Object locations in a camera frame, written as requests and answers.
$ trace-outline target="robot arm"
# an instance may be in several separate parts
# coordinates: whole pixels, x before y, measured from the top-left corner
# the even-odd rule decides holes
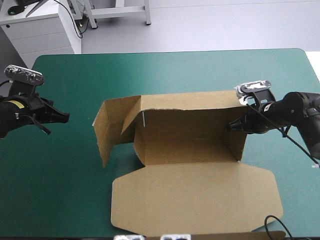
[[[9,65],[4,73],[12,79],[12,84],[8,97],[0,97],[0,138],[27,124],[34,124],[50,134],[42,124],[69,121],[69,113],[60,112],[53,107],[53,101],[35,92],[36,87],[45,82],[41,73],[15,65]]]
[[[320,94],[289,92],[276,101],[270,91],[269,81],[243,83],[236,94],[243,105],[254,99],[248,112],[227,125],[229,131],[263,134],[269,130],[297,127],[310,155],[320,159]]]

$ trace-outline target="cardboard box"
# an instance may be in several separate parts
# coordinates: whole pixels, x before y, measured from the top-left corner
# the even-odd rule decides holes
[[[225,128],[247,110],[234,91],[104,101],[93,124],[103,166],[113,145],[131,142],[145,165],[113,182],[112,224],[152,237],[248,232],[280,218],[275,176],[239,163],[247,135]]]

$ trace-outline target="green table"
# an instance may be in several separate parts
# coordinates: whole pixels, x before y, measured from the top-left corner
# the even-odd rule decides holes
[[[105,99],[229,90],[256,80],[271,81],[278,100],[320,90],[300,49],[46,55],[33,69],[46,77],[40,95],[71,117],[47,125],[50,136],[28,125],[0,141],[0,236],[125,233],[110,223],[112,181],[143,166],[132,144],[123,144],[102,168],[92,123]],[[289,133],[303,142],[295,128]],[[274,172],[293,235],[320,236],[320,171],[303,152],[274,130],[248,136],[243,162]]]

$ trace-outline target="box flap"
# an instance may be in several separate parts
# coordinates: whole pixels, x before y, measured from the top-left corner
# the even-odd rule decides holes
[[[141,96],[105,100],[93,122],[103,167],[107,165],[114,144],[131,143],[134,130],[121,134],[124,119]]]
[[[150,165],[112,186],[112,224],[145,236],[249,232],[267,215],[283,215],[275,177],[243,163]]]
[[[241,107],[234,90],[142,95],[126,116],[122,132],[146,110],[209,110]]]
[[[269,233],[274,240],[283,240],[286,236],[284,231],[270,231]],[[160,237],[151,236],[146,240],[160,240]],[[266,232],[233,232],[192,235],[191,240],[270,240],[270,238]]]

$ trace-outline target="black cable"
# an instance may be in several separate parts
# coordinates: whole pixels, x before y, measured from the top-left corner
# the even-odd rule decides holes
[[[45,126],[43,126],[40,122],[38,122],[36,120],[36,115],[33,114],[33,116],[29,116],[29,115],[20,115],[20,117],[25,117],[25,118],[28,118],[30,119],[34,125],[36,125],[39,129],[41,129],[44,133],[46,133],[47,135],[51,134],[51,131],[46,128]]]
[[[269,236],[269,238],[270,238],[271,240],[275,240],[275,239],[273,239],[273,238],[271,237],[270,232],[269,232],[269,229],[268,229],[268,227],[267,227],[267,221],[268,221],[269,218],[274,218],[275,220],[277,220],[277,221],[282,225],[282,227],[286,230],[286,232],[288,233],[288,235],[290,236],[290,240],[294,240],[294,237],[291,235],[291,232],[288,230],[288,228],[285,226],[285,224],[284,224],[279,218],[277,218],[276,216],[273,216],[273,215],[268,215],[268,216],[266,216],[265,219],[264,219],[264,228],[265,228],[266,234],[268,234],[268,236]]]
[[[81,32],[80,29],[78,28],[78,26],[76,25],[76,23],[75,23],[72,15],[71,15],[71,13],[69,12],[68,8],[66,8],[66,6],[63,5],[61,2],[59,2],[58,0],[53,0],[53,1],[55,1],[55,2],[58,3],[58,4],[60,4],[60,5],[61,5],[62,7],[64,7],[64,9],[68,12],[68,14],[69,14],[69,16],[70,16],[70,18],[71,18],[71,21],[72,21],[72,23],[73,23],[73,28],[74,28],[74,31],[75,31],[77,37],[80,38],[80,39],[82,39],[82,38],[83,38],[83,35],[82,35],[83,32]]]
[[[3,81],[2,83],[0,83],[0,87],[4,84],[7,84],[7,83],[10,83],[10,80],[7,80],[7,81]]]
[[[253,106],[246,104],[249,108],[254,110],[256,113],[258,113],[261,117],[263,117],[265,120],[267,120],[272,126],[274,126],[280,133],[282,133],[283,136],[288,138],[292,143],[294,143],[298,148],[300,148],[315,164],[319,164],[317,160],[314,159],[313,156],[310,155],[299,143],[297,143],[293,138],[291,138],[286,131],[282,130],[281,128],[278,128],[272,121],[269,120],[265,115],[263,115],[261,112],[256,110]]]
[[[88,29],[88,25],[89,25],[89,22],[90,22],[90,19],[88,18],[88,21],[86,22],[85,29],[84,29],[84,31],[83,31],[83,32],[81,32],[81,34],[84,34],[84,33],[87,31],[87,29]]]

